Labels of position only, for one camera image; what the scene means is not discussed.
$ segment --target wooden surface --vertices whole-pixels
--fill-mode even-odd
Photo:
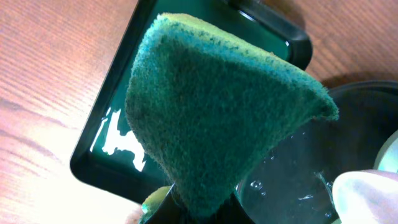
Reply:
[[[398,80],[398,1],[265,0],[313,40],[327,86]],[[0,223],[133,223],[68,161],[136,0],[0,0]]]

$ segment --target brown wooden tabletop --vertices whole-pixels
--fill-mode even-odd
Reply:
[[[69,158],[137,0],[0,0],[0,223],[134,223]],[[265,0],[313,41],[328,87],[398,80],[398,1]]]

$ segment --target sponge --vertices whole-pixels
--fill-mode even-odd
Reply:
[[[186,14],[161,14],[139,46],[127,121],[191,216],[234,186],[310,119],[337,119],[327,89],[299,68]]]

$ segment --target water droplet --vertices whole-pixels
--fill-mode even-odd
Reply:
[[[313,198],[313,195],[306,195],[305,197],[302,198],[298,198],[299,200],[306,200],[306,199],[310,199]]]
[[[250,187],[252,187],[254,190],[261,190],[262,183],[258,180],[255,180],[255,181],[251,182]]]

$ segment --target teal sponge edge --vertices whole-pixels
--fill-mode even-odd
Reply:
[[[310,119],[337,119],[338,108],[297,67],[196,18],[164,14],[139,47],[126,114],[190,213],[208,217],[269,149]]]

